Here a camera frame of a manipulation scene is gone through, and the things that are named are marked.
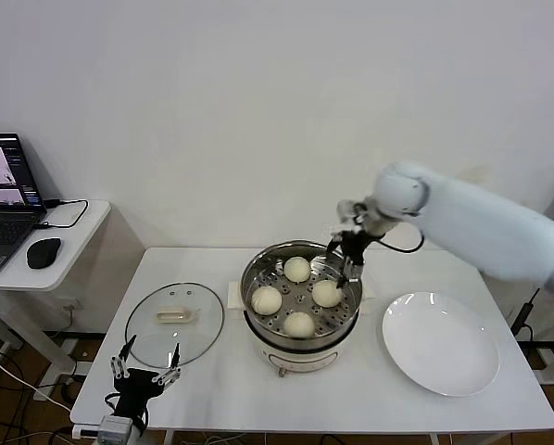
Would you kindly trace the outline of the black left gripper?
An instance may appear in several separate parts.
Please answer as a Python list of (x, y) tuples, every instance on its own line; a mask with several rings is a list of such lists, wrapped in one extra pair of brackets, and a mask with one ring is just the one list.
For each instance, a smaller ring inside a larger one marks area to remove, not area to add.
[(132, 336), (120, 352), (110, 359), (114, 389), (120, 394), (113, 414), (119, 417), (142, 418), (147, 403), (163, 393), (163, 385), (172, 385), (181, 376), (179, 343), (170, 356), (170, 367), (167, 371), (157, 374), (136, 368), (128, 370), (126, 361), (135, 339), (136, 336)]

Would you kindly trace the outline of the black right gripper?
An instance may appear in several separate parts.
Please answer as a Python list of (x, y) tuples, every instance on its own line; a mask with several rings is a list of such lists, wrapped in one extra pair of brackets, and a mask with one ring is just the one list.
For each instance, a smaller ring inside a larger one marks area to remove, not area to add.
[(326, 251), (332, 254), (341, 245), (344, 260), (337, 279), (337, 288), (348, 284), (358, 283), (363, 273), (364, 252), (369, 246), (369, 235), (366, 232), (343, 232), (341, 235), (332, 235)]

